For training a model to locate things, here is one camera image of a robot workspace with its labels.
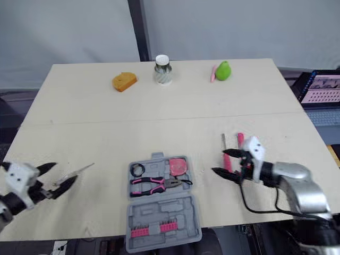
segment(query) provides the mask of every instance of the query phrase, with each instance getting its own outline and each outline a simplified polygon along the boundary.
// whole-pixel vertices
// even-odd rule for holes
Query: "green pear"
[[[223,61],[216,69],[215,76],[218,80],[224,81],[230,76],[231,73],[232,69],[230,68],[228,61]]]

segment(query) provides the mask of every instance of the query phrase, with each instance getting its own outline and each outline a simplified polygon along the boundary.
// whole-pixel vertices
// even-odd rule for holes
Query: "white backdrop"
[[[340,65],[339,0],[145,0],[151,57]]]
[[[55,63],[135,61],[127,0],[0,1],[0,89],[39,88]]]

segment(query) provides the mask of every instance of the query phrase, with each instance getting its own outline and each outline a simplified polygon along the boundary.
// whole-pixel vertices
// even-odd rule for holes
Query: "tool kit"
[[[129,253],[198,242],[202,238],[198,208],[190,194],[192,178],[185,156],[129,165],[126,250]]]

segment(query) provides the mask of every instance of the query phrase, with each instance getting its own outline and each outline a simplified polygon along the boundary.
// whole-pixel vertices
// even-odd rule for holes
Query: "gray plastic case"
[[[141,177],[170,176],[169,159],[184,158],[187,171],[178,179],[192,180],[190,165],[185,156],[164,157],[162,152],[153,153],[151,160],[132,162],[140,163],[145,167]],[[147,191],[155,188],[156,183],[130,184],[133,177],[129,171],[129,195],[133,191]],[[126,250],[128,253],[148,251],[180,244],[198,242],[202,239],[202,231],[198,220],[198,209],[194,196],[189,193],[191,186],[183,183],[180,186],[168,188],[163,193],[155,193],[143,197],[130,198],[134,202],[127,207],[126,221]],[[165,233],[160,232],[160,223],[168,220],[177,221],[177,230]],[[131,238],[131,230],[136,226],[148,226],[149,235]]]

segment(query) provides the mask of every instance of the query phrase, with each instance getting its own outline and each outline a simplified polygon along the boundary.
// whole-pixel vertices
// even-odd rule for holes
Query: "laptop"
[[[340,143],[340,70],[302,73],[291,88],[324,142]]]

